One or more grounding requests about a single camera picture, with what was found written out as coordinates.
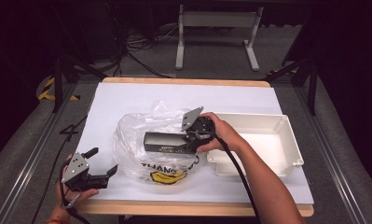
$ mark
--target human hand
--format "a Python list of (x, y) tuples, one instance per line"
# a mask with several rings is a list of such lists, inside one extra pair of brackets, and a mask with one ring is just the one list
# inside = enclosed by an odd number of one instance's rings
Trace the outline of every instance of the human hand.
[[(62, 174), (66, 172), (67, 166), (63, 168)], [(76, 197), (76, 201), (73, 204), (73, 206), (78, 207), (83, 201), (87, 200), (88, 198), (97, 195), (99, 191), (97, 189), (88, 189), (86, 191), (78, 191), (77, 189), (71, 190), (69, 189), (65, 184), (60, 183), (61, 181), (58, 181), (57, 186), (56, 186), (56, 201), (57, 204), (61, 205), (62, 204), (62, 196), (61, 196), (61, 186), (63, 185), (63, 192), (65, 193), (65, 199), (68, 202), (71, 202), (73, 199)]]
[[(70, 159), (72, 159), (72, 155), (69, 155), (69, 157), (67, 158), (67, 160), (70, 160)], [(67, 169), (67, 166), (63, 168), (62, 175), (64, 175), (66, 169)], [(61, 223), (69, 223), (70, 214), (62, 208), (61, 185), (63, 186), (63, 192), (65, 193), (65, 199), (68, 202), (71, 202), (72, 200), (76, 199), (76, 201), (73, 203), (73, 206), (75, 208), (81, 205), (88, 198), (99, 193), (97, 189), (89, 189), (83, 192), (76, 191), (76, 190), (70, 190), (69, 188), (67, 188), (65, 184), (61, 183), (61, 180), (58, 180), (56, 184), (56, 188), (55, 188), (56, 203), (51, 212), (50, 219), (47, 220), (46, 223), (58, 223), (58, 221), (60, 221)]]
[[(218, 118), (215, 113), (208, 112), (201, 114), (201, 116), (211, 119), (214, 122), (217, 136), (222, 138), (227, 143), (229, 150), (239, 152), (241, 148), (249, 146), (246, 140), (244, 140), (232, 126), (230, 126), (226, 121)], [(206, 145), (198, 147), (197, 152), (205, 152), (213, 149), (223, 150), (223, 146), (217, 141), (217, 139), (212, 140)]]

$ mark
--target yellow logo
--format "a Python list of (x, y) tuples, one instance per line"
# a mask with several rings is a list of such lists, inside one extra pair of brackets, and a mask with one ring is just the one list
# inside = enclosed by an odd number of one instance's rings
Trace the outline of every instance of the yellow logo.
[(153, 172), (150, 173), (151, 179), (154, 182), (158, 182), (160, 184), (166, 184), (166, 185), (171, 185), (175, 184), (177, 181), (183, 179), (186, 177), (186, 172), (177, 172), (172, 175), (165, 175), (161, 172)]

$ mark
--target gray carpet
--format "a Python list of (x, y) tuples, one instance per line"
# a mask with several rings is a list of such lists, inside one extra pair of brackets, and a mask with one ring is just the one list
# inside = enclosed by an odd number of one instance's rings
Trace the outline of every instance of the gray carpet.
[[(160, 43), (152, 49), (139, 50), (132, 54), (161, 74), (175, 74), (183, 78), (257, 79), (264, 77), (269, 70), (281, 67), (282, 58), (298, 31), (299, 27), (287, 26), (283, 28), (262, 27), (258, 30), (255, 54), (260, 65), (259, 72), (252, 71), (241, 44), (248, 33), (245, 30), (233, 30), (226, 35), (208, 30), (188, 31), (184, 69), (181, 71), (174, 69), (177, 47), (174, 39)], [(120, 68), (123, 76), (151, 76), (140, 64), (130, 58), (124, 58)], [(114, 69), (106, 74), (112, 76)], [(289, 77), (291, 76), (282, 77), (282, 79), (286, 80)], [(80, 95), (81, 98), (66, 104), (25, 191), (20, 196), (20, 200), (14, 202), (13, 212), (8, 214), (7, 223), (31, 222), (48, 180), (53, 160), (66, 137), (60, 134), (60, 131), (70, 124), (76, 124), (88, 113), (97, 84), (90, 79), (86, 81), (86, 79), (81, 78), (79, 84), (76, 85), (73, 94)], [(308, 113), (302, 108), (296, 90), (287, 84), (272, 83), (272, 86), (278, 95), (282, 112), (291, 120), (296, 140), (305, 160), (303, 167), (310, 181), (310, 190), (315, 201), (315, 213), (312, 217), (306, 218), (307, 223), (352, 223), (353, 220), (338, 191), (338, 185), (326, 164), (320, 142), (308, 119)], [(0, 154), (0, 209), (16, 183), (21, 169), (33, 152), (41, 133), (45, 131), (49, 118), (52, 116), (52, 108), (53, 101), (41, 101), (38, 108), (22, 124)], [(316, 97), (316, 113), (316, 119), (322, 126), (341, 171), (349, 181), (351, 192), (365, 216), (366, 223), (372, 223), (372, 181), (359, 162), (336, 110), (320, 82)], [(83, 125), (77, 129), (79, 133), (73, 135), (71, 141), (66, 143), (59, 163), (64, 161), (68, 154), (74, 152)], [(47, 197), (43, 201), (35, 223), (44, 223), (50, 215), (54, 204), (53, 183), (57, 178), (58, 170), (59, 164), (50, 180)], [(117, 216), (88, 215), (86, 218), (91, 223), (117, 223)]]

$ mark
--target forearm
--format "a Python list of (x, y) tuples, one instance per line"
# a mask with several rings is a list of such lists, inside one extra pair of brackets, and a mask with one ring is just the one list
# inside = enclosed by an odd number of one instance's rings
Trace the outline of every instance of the forearm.
[(237, 154), (246, 171), (255, 204), (264, 223), (303, 223), (287, 187), (253, 148), (242, 147)]
[(55, 205), (54, 209), (52, 210), (51, 216), (49, 219), (56, 219), (56, 220), (62, 220), (62, 221), (69, 221), (70, 220), (70, 215), (69, 213), (61, 209), (60, 205)]

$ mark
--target metal stand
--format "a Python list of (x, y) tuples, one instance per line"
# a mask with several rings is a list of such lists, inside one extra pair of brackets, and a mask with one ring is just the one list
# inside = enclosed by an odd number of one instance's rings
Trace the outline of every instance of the metal stand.
[(177, 46), (176, 66), (177, 70), (183, 69), (183, 59), (185, 53), (185, 26), (199, 27), (252, 27), (252, 34), (248, 40), (244, 40), (247, 55), (253, 71), (258, 71), (259, 66), (253, 43), (257, 33), (258, 24), (261, 20), (263, 8), (260, 7), (257, 12), (207, 12), (207, 11), (184, 11), (183, 5), (179, 11), (179, 44)]
[(107, 77), (106, 74), (96, 70), (95, 68), (80, 62), (79, 60), (63, 54), (61, 55), (55, 65), (55, 106), (52, 113), (56, 113), (61, 107), (63, 102), (63, 87), (62, 87), (62, 75), (66, 77), (69, 83), (77, 83), (79, 76), (74, 66), (78, 65), (84, 70), (90, 72), (91, 74), (99, 77), (101, 80)]

